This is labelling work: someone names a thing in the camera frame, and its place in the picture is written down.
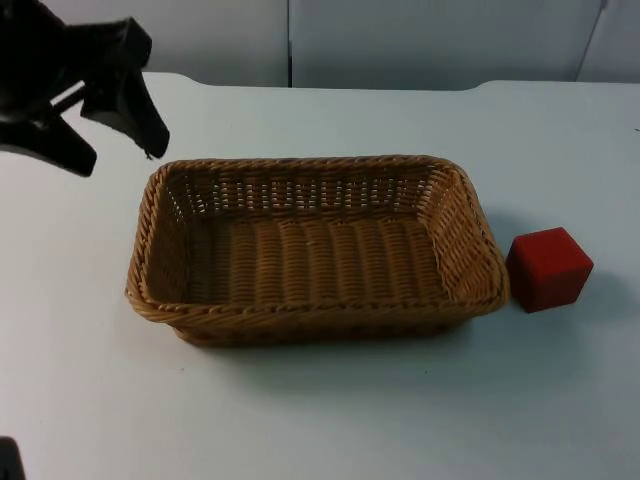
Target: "wicker basket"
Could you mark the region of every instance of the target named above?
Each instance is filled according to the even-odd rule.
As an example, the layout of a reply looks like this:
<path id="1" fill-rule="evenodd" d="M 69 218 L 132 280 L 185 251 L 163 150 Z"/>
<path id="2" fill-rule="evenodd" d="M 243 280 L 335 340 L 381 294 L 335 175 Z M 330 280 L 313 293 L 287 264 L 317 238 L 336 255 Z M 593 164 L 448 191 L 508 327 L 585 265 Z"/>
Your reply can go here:
<path id="1" fill-rule="evenodd" d="M 230 346 L 440 333 L 509 284 L 447 160 L 197 160 L 150 178 L 126 293 L 181 338 Z"/>

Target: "basket rim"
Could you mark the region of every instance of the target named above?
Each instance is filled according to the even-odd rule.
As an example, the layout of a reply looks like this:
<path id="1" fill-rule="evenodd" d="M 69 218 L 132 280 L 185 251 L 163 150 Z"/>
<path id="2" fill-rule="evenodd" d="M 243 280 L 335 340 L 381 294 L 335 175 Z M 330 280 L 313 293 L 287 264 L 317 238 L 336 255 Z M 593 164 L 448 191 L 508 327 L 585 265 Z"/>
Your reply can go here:
<path id="1" fill-rule="evenodd" d="M 229 171 L 243 174 L 250 171 L 278 171 L 286 170 L 319 170 L 334 172 L 337 167 L 341 171 L 361 170 L 364 168 L 381 168 L 384 169 L 394 163 L 394 167 L 416 167 L 422 166 L 438 166 L 443 169 L 454 169 L 460 175 L 463 183 L 465 194 L 469 202 L 469 207 L 476 213 L 477 226 L 480 229 L 481 236 L 489 247 L 491 253 L 491 261 L 499 277 L 498 287 L 496 291 L 491 292 L 486 298 L 469 300 L 469 301 L 423 301 L 409 300 L 402 302 L 390 301 L 357 301 L 357 302 L 324 302 L 324 303 L 276 303 L 263 305 L 233 305 L 225 304 L 198 304 L 198 303 L 180 303 L 180 302 L 162 302 L 152 298 L 148 293 L 143 291 L 142 285 L 146 281 L 147 259 L 150 246 L 155 236 L 157 217 L 157 208 L 160 192 L 166 184 L 167 180 L 174 172 L 181 171 Z M 146 318 L 157 323 L 173 323 L 177 316 L 180 319 L 193 316 L 198 317 L 203 314 L 218 314 L 221 316 L 220 321 L 224 323 L 225 316 L 238 314 L 272 314 L 278 312 L 311 312 L 311 311 L 367 311 L 377 310 L 380 308 L 389 309 L 411 309 L 411 308 L 435 308 L 438 310 L 459 309 L 465 307 L 486 307 L 487 313 L 493 311 L 506 303 L 509 297 L 509 280 L 504 265 L 502 254 L 497 243 L 489 229 L 489 225 L 485 218 L 484 212 L 480 207 L 475 189 L 471 181 L 467 177 L 466 172 L 457 164 L 439 157 L 430 155 L 378 155 L 378 156 L 353 156 L 353 157 L 312 157 L 312 158 L 237 158 L 237 159 L 218 159 L 218 158 L 202 158 L 195 160 L 177 160 L 160 166 L 150 177 L 144 190 L 143 198 L 139 209 L 139 221 L 135 237 L 135 247 L 129 272 L 127 276 L 127 285 L 125 295 L 138 313 L 143 314 Z"/>

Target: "table surface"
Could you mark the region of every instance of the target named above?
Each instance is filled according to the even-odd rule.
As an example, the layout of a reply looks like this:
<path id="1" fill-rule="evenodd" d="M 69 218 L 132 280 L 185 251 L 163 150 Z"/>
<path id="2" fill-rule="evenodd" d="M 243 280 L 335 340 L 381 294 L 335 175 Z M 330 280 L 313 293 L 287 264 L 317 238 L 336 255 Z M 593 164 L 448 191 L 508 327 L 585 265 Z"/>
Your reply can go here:
<path id="1" fill-rule="evenodd" d="M 149 74 L 172 133 L 81 179 L 0 155 L 0 434 L 29 480 L 539 480 L 640 476 L 640 85 L 463 92 L 211 87 Z M 595 261 L 578 303 L 515 306 L 437 340 L 201 350 L 124 295 L 163 162 L 428 153 L 462 165 L 504 251 L 564 226 Z"/>

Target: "red block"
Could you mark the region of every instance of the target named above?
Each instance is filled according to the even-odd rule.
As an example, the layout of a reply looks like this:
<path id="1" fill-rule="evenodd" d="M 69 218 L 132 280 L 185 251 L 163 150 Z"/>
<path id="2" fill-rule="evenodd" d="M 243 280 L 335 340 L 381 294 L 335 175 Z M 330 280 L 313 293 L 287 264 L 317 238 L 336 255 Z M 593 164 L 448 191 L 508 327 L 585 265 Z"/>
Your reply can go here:
<path id="1" fill-rule="evenodd" d="M 575 302 L 593 268 L 562 227 L 516 237 L 506 264 L 511 294 L 529 313 Z"/>

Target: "black robotic arm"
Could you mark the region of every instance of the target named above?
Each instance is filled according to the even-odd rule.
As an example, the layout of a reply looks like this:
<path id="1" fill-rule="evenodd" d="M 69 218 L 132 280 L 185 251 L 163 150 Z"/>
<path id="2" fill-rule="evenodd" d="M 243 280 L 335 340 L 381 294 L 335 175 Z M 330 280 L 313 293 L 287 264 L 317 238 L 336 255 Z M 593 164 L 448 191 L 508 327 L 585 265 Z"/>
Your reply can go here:
<path id="1" fill-rule="evenodd" d="M 141 73 L 150 54 L 151 38 L 132 18 L 68 26 L 38 0 L 0 0 L 0 150 L 91 175 L 95 151 L 60 116 L 84 101 L 83 117 L 161 157 L 169 131 Z"/>

